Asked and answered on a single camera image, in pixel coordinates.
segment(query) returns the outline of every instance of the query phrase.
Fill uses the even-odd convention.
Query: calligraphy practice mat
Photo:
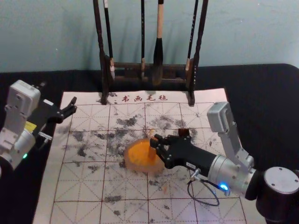
[[[123,161],[132,142],[156,133],[177,135],[178,128],[190,129],[195,146],[225,154],[206,115],[214,102],[227,101],[223,89],[196,91],[194,107],[184,92],[139,91],[110,93],[107,105],[100,104],[98,93],[65,92],[61,108],[73,97],[77,112],[56,126],[35,224],[266,223],[254,201],[234,194],[225,197],[213,189],[219,207],[191,199],[185,167],[150,176],[127,170]],[[200,182],[190,189],[194,197],[215,203]]]

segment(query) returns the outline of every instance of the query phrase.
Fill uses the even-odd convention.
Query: metal cylinder
[[[256,208],[266,220],[283,222],[296,208],[298,194],[298,176],[287,168],[272,167],[263,175]]]
[[[226,184],[231,192],[245,197],[255,172],[256,170],[253,168],[248,172],[244,172],[240,169],[240,166],[235,165],[230,159],[218,155],[211,165],[208,179],[218,186]]]

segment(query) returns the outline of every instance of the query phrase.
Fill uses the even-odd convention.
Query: black tablecloth
[[[256,168],[299,169],[299,69],[288,64],[201,67],[197,90],[225,88],[243,147]],[[7,92],[18,79],[29,84],[47,82],[42,97],[60,105],[64,91],[101,91],[99,71],[53,71],[0,74],[0,127]],[[159,89],[172,90],[163,84]],[[151,90],[149,85],[122,83],[113,91]],[[54,125],[46,128],[54,133]],[[0,180],[0,223],[32,223],[50,147],[32,150],[6,180]],[[297,217],[288,223],[297,223]]]

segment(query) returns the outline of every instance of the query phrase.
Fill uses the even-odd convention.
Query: orange object
[[[156,149],[150,147],[149,139],[137,140],[126,148],[125,153],[126,167],[132,170],[157,173],[164,168],[164,163],[156,155]]]

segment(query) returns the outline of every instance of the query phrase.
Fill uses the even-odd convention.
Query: blue-gray wall
[[[194,1],[165,0],[165,63],[186,61]],[[139,62],[140,0],[109,0],[109,9],[115,60]],[[298,11],[298,0],[210,0],[200,65],[299,67]],[[145,0],[145,14],[146,61],[152,62],[157,0]],[[98,51],[92,0],[0,0],[0,72],[99,69]]]

